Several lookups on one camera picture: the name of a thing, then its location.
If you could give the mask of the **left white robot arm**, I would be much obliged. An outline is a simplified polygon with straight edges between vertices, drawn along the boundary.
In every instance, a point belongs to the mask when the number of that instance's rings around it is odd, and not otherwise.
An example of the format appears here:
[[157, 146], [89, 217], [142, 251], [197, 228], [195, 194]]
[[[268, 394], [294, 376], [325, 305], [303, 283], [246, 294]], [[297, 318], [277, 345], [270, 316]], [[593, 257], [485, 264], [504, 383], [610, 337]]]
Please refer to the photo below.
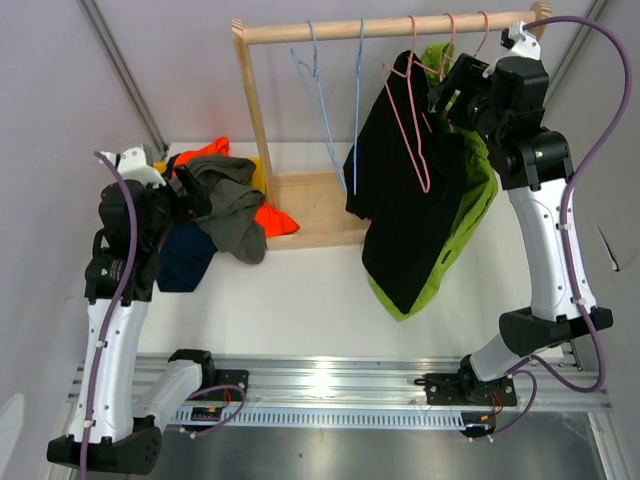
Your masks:
[[142, 326], [171, 226], [209, 207], [185, 169], [177, 194], [149, 167], [118, 175], [101, 193], [101, 229], [85, 271], [89, 335], [80, 395], [68, 430], [47, 447], [49, 462], [84, 472], [149, 474], [169, 420], [191, 396], [209, 398], [217, 376], [208, 351], [181, 349], [139, 399], [132, 386]]

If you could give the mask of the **light blue hanger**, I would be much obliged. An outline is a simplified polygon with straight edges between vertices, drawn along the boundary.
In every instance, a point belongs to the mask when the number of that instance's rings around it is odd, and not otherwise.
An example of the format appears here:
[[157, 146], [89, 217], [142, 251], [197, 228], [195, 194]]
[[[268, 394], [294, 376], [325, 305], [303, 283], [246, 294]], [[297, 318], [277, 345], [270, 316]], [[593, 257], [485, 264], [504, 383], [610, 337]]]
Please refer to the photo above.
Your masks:
[[324, 93], [321, 85], [320, 69], [318, 62], [318, 41], [315, 33], [314, 25], [311, 21], [307, 21], [308, 29], [311, 34], [311, 43], [313, 48], [312, 63], [309, 64], [302, 60], [298, 52], [290, 49], [291, 57], [303, 85], [303, 89], [307, 96], [312, 115], [322, 134], [322, 140], [327, 149], [329, 159], [333, 170], [335, 171], [341, 190], [347, 193], [346, 181], [344, 173], [337, 161], [335, 143], [331, 133], [328, 112], [324, 99]]
[[358, 149], [359, 149], [359, 125], [360, 125], [360, 98], [361, 98], [361, 78], [362, 78], [362, 54], [364, 44], [364, 30], [365, 20], [360, 19], [360, 33], [358, 52], [356, 56], [356, 87], [355, 87], [355, 115], [354, 115], [354, 143], [353, 143], [353, 155], [352, 155], [352, 167], [353, 167], [353, 195], [358, 193]]

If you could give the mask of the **orange mesh shorts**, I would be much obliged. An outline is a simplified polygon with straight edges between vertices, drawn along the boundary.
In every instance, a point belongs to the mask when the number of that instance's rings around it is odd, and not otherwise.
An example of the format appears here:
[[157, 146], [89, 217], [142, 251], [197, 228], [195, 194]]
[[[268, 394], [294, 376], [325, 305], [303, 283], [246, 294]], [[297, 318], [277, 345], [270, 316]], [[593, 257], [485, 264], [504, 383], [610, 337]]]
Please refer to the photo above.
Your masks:
[[[213, 142], [197, 150], [186, 150], [170, 156], [166, 163], [172, 166], [187, 164], [190, 160], [211, 154], [230, 155], [230, 140], [218, 137]], [[289, 215], [265, 203], [255, 214], [254, 220], [263, 228], [267, 238], [296, 233], [300, 226]]]

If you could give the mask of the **dark olive shorts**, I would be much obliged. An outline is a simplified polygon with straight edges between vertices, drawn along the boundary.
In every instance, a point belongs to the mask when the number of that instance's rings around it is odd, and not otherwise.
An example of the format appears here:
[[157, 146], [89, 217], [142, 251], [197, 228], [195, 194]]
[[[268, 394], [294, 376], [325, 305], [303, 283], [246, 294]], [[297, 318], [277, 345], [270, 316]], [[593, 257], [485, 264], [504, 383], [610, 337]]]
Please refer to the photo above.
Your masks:
[[178, 223], [197, 224], [219, 251], [243, 263], [261, 263], [267, 250], [266, 235], [255, 215], [265, 203], [265, 195], [251, 185], [254, 163], [216, 154], [193, 158], [183, 167], [206, 189], [211, 210]]

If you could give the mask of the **navy blue shorts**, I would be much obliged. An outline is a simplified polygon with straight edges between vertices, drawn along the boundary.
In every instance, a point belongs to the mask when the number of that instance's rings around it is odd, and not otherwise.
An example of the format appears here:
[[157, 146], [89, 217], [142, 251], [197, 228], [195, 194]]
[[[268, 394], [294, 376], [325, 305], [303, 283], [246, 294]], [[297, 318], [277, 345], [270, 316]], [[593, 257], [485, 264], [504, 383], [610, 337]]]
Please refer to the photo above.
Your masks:
[[196, 222], [174, 226], [161, 247], [157, 285], [161, 292], [191, 293], [199, 286], [218, 248]]

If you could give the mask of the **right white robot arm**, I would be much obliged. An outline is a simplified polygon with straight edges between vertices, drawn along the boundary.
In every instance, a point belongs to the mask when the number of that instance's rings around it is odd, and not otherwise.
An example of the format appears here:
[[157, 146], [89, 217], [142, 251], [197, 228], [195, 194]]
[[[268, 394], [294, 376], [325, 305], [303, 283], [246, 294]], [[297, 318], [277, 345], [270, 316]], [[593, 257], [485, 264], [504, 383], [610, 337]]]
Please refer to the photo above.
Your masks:
[[548, 83], [539, 60], [510, 56], [490, 65], [462, 54], [429, 93], [431, 112], [485, 143], [516, 213], [529, 266], [529, 306], [501, 314], [498, 334], [460, 363], [456, 389], [472, 404], [536, 353], [613, 325], [612, 311], [590, 292], [572, 228], [567, 140], [541, 124]]

